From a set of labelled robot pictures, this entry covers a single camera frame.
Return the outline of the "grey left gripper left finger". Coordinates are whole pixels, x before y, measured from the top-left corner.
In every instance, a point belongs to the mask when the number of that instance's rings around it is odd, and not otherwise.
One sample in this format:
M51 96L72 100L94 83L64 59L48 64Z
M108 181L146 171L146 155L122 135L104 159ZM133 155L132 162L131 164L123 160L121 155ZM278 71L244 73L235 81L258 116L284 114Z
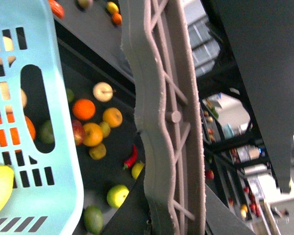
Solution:
M205 233L200 103L182 2L123 0L122 49L134 77L154 235Z

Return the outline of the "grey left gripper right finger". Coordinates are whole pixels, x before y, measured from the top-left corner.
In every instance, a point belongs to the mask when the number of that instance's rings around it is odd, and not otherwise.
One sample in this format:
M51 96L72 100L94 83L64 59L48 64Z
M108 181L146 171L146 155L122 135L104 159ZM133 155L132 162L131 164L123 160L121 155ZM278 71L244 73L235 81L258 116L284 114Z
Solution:
M294 134L294 0L205 0L232 48L282 193Z

